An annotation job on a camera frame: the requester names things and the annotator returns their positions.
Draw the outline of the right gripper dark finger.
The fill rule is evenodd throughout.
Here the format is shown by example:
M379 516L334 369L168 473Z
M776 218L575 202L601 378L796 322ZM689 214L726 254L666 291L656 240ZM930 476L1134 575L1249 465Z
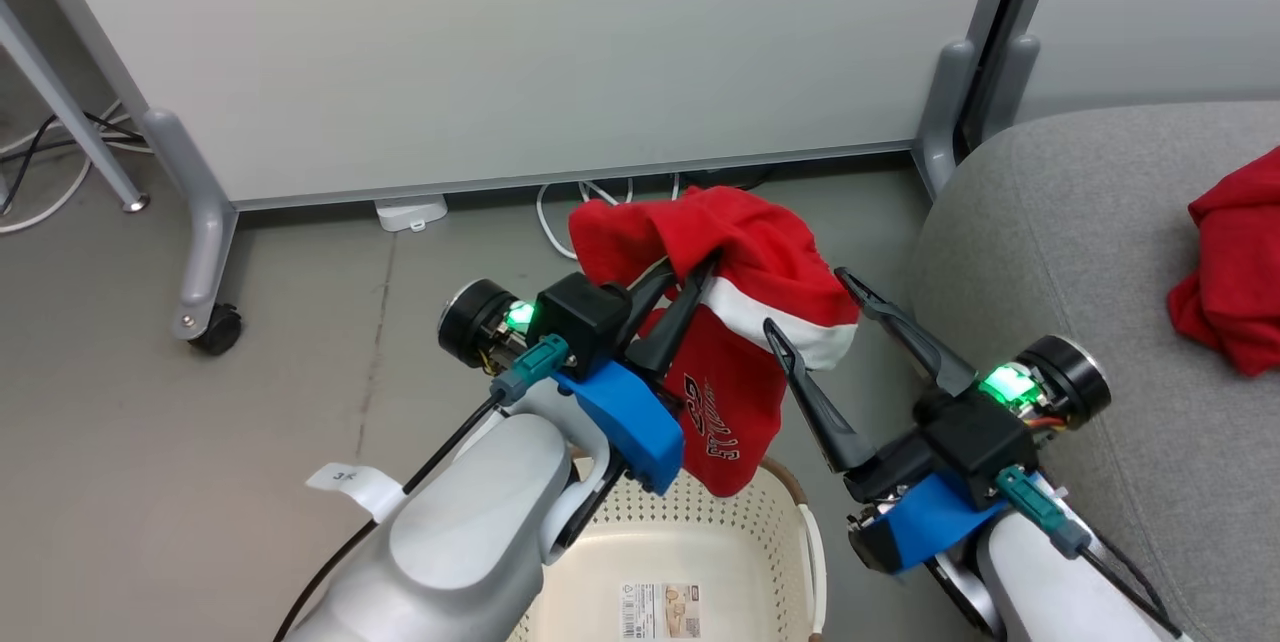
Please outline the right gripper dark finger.
M849 473L868 464L876 455L874 446L849 425L812 379L799 347L774 318L764 320L763 335L828 468L833 473Z
M937 340L925 327L919 326L900 306L883 299L870 286L855 278L849 269L835 269L835 278L846 288L861 317L879 324L884 333L896 341L914 361L920 377L951 396L959 396L969 390L977 379L977 370L961 359L955 350Z

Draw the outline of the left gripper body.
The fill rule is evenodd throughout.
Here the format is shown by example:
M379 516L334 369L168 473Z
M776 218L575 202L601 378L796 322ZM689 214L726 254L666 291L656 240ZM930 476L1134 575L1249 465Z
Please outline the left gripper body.
M502 373L527 350L535 306L492 279L475 279L448 301L436 341L471 370Z

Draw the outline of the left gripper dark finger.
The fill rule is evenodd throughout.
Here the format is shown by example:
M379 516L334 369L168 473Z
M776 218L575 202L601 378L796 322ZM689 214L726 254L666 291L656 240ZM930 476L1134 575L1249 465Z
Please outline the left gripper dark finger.
M640 327L672 288L678 286L678 278L669 260L658 260L628 286L630 313L627 327Z
M625 336L628 338L623 359L632 370L644 376L668 373L718 263L717 254L709 254L696 263L675 288L675 301L660 309L660 318L645 335L640 333L641 326L627 327L627 322L623 324Z

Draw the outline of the red garment with white stripes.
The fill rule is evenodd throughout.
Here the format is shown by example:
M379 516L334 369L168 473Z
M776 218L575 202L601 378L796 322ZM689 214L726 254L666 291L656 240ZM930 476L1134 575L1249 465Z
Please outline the red garment with white stripes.
M836 368L856 333L858 306L809 226L785 206L722 185L678 200L593 200L570 215L568 231L591 283L635 283L663 260L685 281L717 260L666 388L684 402L684 469L714 496L736 495L782 423L787 382L765 341L767 320L808 370Z

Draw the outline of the plain red garment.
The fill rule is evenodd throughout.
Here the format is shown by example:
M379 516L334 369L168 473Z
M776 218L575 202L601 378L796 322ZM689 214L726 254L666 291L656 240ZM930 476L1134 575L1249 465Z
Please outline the plain red garment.
M1280 146L1221 178L1188 212L1199 260L1167 295L1172 327L1243 376L1280 368Z

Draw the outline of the grey fabric sofa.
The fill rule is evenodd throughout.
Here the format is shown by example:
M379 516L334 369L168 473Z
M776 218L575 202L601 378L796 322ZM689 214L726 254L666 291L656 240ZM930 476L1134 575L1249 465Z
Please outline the grey fabric sofa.
M1198 240L1188 206L1280 146L1280 101L1121 106L987 139L934 200L914 317L978 368L1061 335L1112 404L1043 454L1074 509L1197 642L1280 642L1280 370L1236 372L1166 297Z

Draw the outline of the white power adapter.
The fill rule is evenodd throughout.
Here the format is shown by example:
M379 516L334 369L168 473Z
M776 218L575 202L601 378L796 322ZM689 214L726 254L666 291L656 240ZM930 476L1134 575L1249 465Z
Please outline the white power adapter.
M375 200L375 214L384 231L422 231L430 223L448 214L443 194L416 194Z

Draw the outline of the beige plastic laundry basket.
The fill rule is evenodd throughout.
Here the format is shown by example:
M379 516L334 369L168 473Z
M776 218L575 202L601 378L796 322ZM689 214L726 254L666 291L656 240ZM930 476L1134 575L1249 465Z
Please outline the beige plastic laundry basket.
M704 638L671 642L824 642L819 527L777 460L728 499L687 473L663 496L617 483L507 642L623 642L620 587L632 582L701 587Z

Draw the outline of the short grey partition foot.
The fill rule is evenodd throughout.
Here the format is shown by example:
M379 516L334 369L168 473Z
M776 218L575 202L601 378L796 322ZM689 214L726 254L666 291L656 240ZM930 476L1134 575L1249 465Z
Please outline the short grey partition foot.
M1023 33L1007 41L989 86L986 116L980 127L982 142L1014 127L1039 52L1041 41L1032 33Z
M954 136L975 65L974 42L961 40L945 45L934 67L933 81L911 145L913 162L932 200L940 194L957 168Z

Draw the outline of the black caster wheel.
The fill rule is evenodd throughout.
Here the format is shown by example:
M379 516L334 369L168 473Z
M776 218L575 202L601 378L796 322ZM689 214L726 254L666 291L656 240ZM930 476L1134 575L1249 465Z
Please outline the black caster wheel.
M223 356L233 349L243 333L243 318L236 304L218 303L212 306L207 327L197 338L191 338L189 347L204 356Z

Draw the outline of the barcode sticker label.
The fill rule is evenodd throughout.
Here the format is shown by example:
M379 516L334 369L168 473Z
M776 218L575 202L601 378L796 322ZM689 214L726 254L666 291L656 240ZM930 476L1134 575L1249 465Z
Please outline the barcode sticker label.
M620 587L620 638L703 639L701 587L694 583L623 583Z

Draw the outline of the large white partition panel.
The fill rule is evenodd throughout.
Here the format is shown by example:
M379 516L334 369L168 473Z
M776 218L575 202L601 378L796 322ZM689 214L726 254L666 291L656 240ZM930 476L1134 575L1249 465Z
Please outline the large white partition panel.
M910 145L979 0L61 0L233 203Z

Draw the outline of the long grey partition foot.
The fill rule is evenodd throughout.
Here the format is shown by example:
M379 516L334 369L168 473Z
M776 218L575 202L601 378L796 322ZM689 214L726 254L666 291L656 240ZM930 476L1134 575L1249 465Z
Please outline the long grey partition foot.
M212 306L220 303L218 292L239 214L179 115L152 106L141 127L188 206L189 251L172 331L189 341L205 333Z

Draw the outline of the small white partition panel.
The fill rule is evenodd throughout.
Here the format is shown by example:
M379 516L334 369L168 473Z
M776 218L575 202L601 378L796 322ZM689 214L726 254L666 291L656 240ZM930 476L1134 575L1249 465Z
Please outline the small white partition panel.
M1280 0L1038 0L1018 121L1138 104L1280 100Z

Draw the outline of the grey metal table leg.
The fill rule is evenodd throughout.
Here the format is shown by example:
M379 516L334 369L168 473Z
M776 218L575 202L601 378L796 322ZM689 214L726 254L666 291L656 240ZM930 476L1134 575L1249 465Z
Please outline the grey metal table leg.
M141 132L124 127L124 123L131 119L129 114L111 116L116 109L122 107L122 101L114 101L105 113L99 115L86 113L73 98L61 78L54 72L49 59L45 58L5 0L0 0L0 45L17 64L19 72L26 75L33 90L44 98L51 113L46 121L42 121L37 130L29 136L24 136L23 139L17 139L12 145L0 146L0 164L13 162L13 160L19 162L18 171L12 180L5 180L0 174L0 217L10 214L18 191L36 156L47 153L59 146L46 141L50 132L56 130L56 128L67 132L70 136L69 145L79 147L81 153L84 155L77 176L73 178L64 194L58 197L44 212L35 214L22 223L0 224L0 235L23 231L23 229L36 226L36 224L58 214L73 200L90 176L90 171L99 171L105 178L114 194L122 200L124 212L142 212L150 205L150 196L134 185L119 160L115 159L113 150L133 151L133 153L152 153L154 150L147 145Z

